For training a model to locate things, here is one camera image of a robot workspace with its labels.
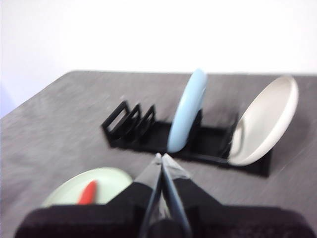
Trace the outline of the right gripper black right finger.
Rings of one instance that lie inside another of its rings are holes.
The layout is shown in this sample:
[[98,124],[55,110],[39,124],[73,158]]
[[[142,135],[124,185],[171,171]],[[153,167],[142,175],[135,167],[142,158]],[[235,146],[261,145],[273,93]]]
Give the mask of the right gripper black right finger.
[[199,187],[188,171],[167,153],[162,157],[162,176],[171,217],[180,225],[185,237],[203,238],[204,208],[209,211],[222,207],[222,204]]

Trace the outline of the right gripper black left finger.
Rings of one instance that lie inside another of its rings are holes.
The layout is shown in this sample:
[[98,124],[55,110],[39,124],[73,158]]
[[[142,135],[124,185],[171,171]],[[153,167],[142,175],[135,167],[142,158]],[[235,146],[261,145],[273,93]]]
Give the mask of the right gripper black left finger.
[[161,154],[109,203],[111,214],[110,238],[136,238],[139,235],[147,206],[161,171]]

